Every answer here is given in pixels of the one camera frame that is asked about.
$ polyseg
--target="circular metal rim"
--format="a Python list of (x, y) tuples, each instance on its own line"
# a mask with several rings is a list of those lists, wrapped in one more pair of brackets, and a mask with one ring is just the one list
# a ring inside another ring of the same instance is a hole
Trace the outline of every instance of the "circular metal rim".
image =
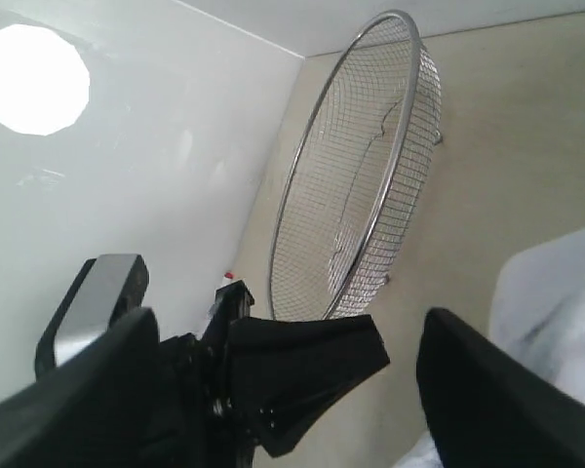
[(308, 119), (308, 123), (305, 126), (305, 129), (303, 131), (303, 135), (301, 137), (301, 141), (299, 142), (299, 146), (294, 153), (294, 158), (292, 160), (292, 165), (291, 165), (291, 169), (289, 171), (289, 175), (288, 175), (288, 177), (286, 179), (286, 183), (284, 185), (284, 193), (282, 195), (282, 200), (280, 202), (280, 207), (278, 209), (275, 231), (273, 233), (273, 238), (271, 240), (271, 249), (270, 249), (270, 255), (269, 255), (266, 288), (267, 288), (268, 306), (269, 306), (271, 318), (273, 320), (277, 320), (277, 317), (275, 314), (275, 308), (273, 307), (273, 291), (271, 288), (271, 284), (272, 284), (271, 280), (273, 277), (273, 259), (274, 259), (274, 255), (275, 255), (275, 250), (277, 248), (277, 239), (279, 237), (280, 227), (282, 225), (282, 217), (284, 214), (284, 209), (286, 207), (286, 203), (288, 201), (289, 194), (291, 192), (291, 185), (293, 184), (294, 175), (296, 174), (296, 168), (297, 168), (297, 165), (299, 162), (299, 157), (301, 156), (301, 153), (303, 152), (303, 149), (305, 148), (305, 144), (306, 144), (307, 139), (310, 135), (310, 131), (312, 129), (312, 126), (314, 125), (314, 122), (315, 122), (316, 117), (319, 113), (319, 110), (321, 109), (321, 106), (323, 105), (323, 102), (324, 102), (325, 97), (328, 93), (328, 90), (330, 89), (330, 86), (333, 83), (333, 79), (334, 79), (335, 75), (337, 74), (337, 72), (342, 67), (342, 64), (344, 64), (344, 61), (347, 59), (347, 57), (349, 56), (349, 54), (351, 53), (353, 48), (367, 34), (367, 32), (369, 32), (372, 28), (374, 28), (378, 24), (380, 24), (384, 21), (390, 20), (392, 18), (398, 18), (399, 20), (402, 20), (407, 25), (407, 27), (409, 29), (409, 38), (411, 40), (411, 64), (410, 64), (409, 76), (408, 76), (408, 87), (406, 89), (406, 94), (405, 94), (404, 99), (403, 99), (403, 105), (401, 107), (401, 115), (399, 116), (399, 126), (397, 128), (396, 133), (395, 133), (395, 140), (394, 140), (394, 143), (392, 145), (392, 151), (390, 153), (390, 164), (387, 165), (386, 170), (384, 172), (383, 180), (382, 180), (379, 192), (378, 192), (378, 197), (375, 200), (373, 207), (372, 207), (372, 210), (370, 212), (369, 221), (367, 222), (367, 227), (365, 229), (364, 235), (362, 236), (360, 243), (358, 244), (356, 255), (351, 263), (351, 266), (349, 267), (349, 270), (347, 271), (345, 279), (342, 282), (342, 284), (340, 285), (340, 287), (338, 288), (338, 291), (333, 296), (333, 299), (331, 300), (330, 306), (328, 307), (327, 311), (323, 315), (322, 320), (328, 319), (331, 315), (333, 315), (333, 312), (337, 309), (338, 304), (340, 303), (340, 300), (342, 299), (342, 297), (344, 296), (344, 293), (349, 288), (349, 285), (351, 284), (351, 281), (353, 280), (353, 277), (355, 276), (356, 271), (360, 267), (360, 263), (362, 262), (362, 259), (364, 258), (364, 254), (366, 252), (366, 249), (369, 245), (369, 242), (371, 241), (372, 233), (374, 232), (374, 228), (377, 224), (377, 220), (379, 219), (379, 215), (380, 215), (381, 209), (385, 203), (386, 197), (388, 196), (388, 192), (390, 191), (390, 186), (392, 185), (394, 173), (396, 171), (397, 165), (399, 164), (399, 160), (401, 158), (401, 153), (403, 151), (403, 146), (405, 144), (406, 135), (408, 133), (408, 126), (410, 124), (411, 111), (412, 111), (413, 104), (415, 101), (416, 84), (417, 84), (418, 74), (419, 74), (419, 70), (420, 70), (421, 41), (420, 41), (420, 35), (418, 33), (418, 28), (417, 28), (415, 22), (413, 21), (413, 19), (411, 18), (411, 16), (405, 12), (400, 11), (400, 10), (389, 10), (389, 11), (386, 11), (386, 12), (374, 17), (360, 30), (360, 32), (358, 32), (358, 34), (355, 36), (353, 41), (351, 41), (351, 44), (349, 45), (349, 47), (347, 47), (347, 49), (342, 53), (342, 55), (338, 59), (338, 62), (335, 65), (335, 67), (331, 71), (330, 76), (328, 77), (328, 80), (327, 80), (326, 84), (324, 85), (323, 90), (319, 94), (319, 97), (316, 101), (316, 104), (314, 105), (314, 108), (312, 109), (312, 113), (310, 114), (310, 118)]

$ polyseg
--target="white fabric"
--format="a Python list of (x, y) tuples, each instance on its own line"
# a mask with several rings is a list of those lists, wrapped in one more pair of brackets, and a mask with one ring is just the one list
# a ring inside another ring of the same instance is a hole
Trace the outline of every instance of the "white fabric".
[[(489, 335), (526, 368), (585, 404), (585, 229), (508, 262), (492, 303)], [(441, 467), (427, 432), (394, 468)]]

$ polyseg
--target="bright light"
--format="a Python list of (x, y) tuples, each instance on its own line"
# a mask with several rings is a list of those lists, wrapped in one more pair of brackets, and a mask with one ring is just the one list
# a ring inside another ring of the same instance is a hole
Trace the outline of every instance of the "bright light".
[(76, 48), (45, 27), (0, 30), (0, 123), (46, 136), (73, 125), (89, 102), (89, 70)]

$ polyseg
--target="wire mesh basket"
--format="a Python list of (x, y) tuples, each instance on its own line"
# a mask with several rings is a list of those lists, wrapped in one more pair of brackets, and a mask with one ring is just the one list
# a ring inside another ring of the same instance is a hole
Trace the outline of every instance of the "wire mesh basket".
[(404, 241), (439, 123), (438, 72), (413, 20), (376, 17), (337, 62), (296, 151), (271, 246), (274, 318), (364, 311)]

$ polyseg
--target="wire mesh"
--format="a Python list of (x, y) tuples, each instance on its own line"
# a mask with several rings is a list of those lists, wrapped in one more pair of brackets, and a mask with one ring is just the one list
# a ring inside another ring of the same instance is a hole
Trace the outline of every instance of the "wire mesh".
[(415, 25), (377, 17), (336, 65), (297, 151), (272, 246), (275, 318), (364, 311), (403, 243), (439, 121), (438, 73)]

